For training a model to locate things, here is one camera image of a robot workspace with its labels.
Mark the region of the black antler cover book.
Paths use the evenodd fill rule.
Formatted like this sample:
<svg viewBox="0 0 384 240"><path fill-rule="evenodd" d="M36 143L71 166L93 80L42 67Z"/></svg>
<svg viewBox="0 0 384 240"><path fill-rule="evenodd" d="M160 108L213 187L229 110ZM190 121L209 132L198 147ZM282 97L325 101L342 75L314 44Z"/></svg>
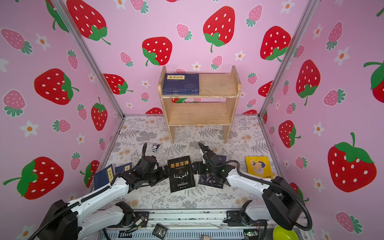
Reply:
<svg viewBox="0 0 384 240"><path fill-rule="evenodd" d="M196 186L191 159L189 156L168 160L171 193Z"/></svg>

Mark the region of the navy book yellow label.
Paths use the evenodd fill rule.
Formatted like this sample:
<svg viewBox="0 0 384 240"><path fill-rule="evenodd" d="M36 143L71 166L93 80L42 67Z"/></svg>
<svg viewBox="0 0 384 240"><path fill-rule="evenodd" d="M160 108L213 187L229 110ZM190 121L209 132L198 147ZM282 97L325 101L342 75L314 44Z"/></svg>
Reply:
<svg viewBox="0 0 384 240"><path fill-rule="evenodd" d="M197 89L192 89L192 90L165 89L165 90L162 90L162 94L164 96L172 96L172 95L190 96L190 95L199 95L200 90L197 90Z"/></svg>

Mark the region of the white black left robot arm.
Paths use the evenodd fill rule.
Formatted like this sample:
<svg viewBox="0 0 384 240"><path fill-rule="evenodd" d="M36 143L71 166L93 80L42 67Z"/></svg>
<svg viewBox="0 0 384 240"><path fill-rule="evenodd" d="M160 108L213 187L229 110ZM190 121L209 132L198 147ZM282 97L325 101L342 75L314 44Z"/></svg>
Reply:
<svg viewBox="0 0 384 240"><path fill-rule="evenodd" d="M142 156L130 170L117 174L111 183L68 203L51 205L40 227L30 239L83 240L109 226L118 225L133 214L126 203L102 211L101 207L142 187L153 187L170 175L168 166L160 167L156 157Z"/></svg>

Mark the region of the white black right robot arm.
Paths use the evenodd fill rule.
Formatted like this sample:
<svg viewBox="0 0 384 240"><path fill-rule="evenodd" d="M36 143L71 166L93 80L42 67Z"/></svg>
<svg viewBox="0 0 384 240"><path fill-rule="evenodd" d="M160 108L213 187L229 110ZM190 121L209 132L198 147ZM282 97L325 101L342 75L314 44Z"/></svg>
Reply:
<svg viewBox="0 0 384 240"><path fill-rule="evenodd" d="M265 208L248 205L246 215L252 220L261 220L262 213L267 220L275 221L286 230L294 226L309 231L313 227L312 217L304 201L281 177L262 179L240 171L240 163L230 160L224 164L214 165L212 161L192 163L194 174L210 174L225 185L243 189L264 200Z"/></svg>

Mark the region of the navy book behind left arm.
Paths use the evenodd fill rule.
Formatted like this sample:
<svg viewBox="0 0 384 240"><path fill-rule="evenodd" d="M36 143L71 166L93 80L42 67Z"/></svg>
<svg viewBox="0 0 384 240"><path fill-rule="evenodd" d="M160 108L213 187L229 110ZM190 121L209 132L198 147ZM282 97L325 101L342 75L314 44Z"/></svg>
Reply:
<svg viewBox="0 0 384 240"><path fill-rule="evenodd" d="M127 164L118 166L118 167L115 168L115 170L116 170L116 174L123 173L123 172L125 172L125 171L130 170L131 168L132 168L132 163L127 163Z"/></svg>

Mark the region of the dark old man book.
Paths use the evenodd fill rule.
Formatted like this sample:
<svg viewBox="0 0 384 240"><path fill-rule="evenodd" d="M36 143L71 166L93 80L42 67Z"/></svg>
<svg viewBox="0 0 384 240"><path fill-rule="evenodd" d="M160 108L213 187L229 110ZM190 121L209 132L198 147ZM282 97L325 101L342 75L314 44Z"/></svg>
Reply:
<svg viewBox="0 0 384 240"><path fill-rule="evenodd" d="M224 184L221 184L218 181L214 180L210 174L200 175L200 179L199 179L198 184L208 186L208 187L217 188L217 189L223 189L224 188Z"/></svg>

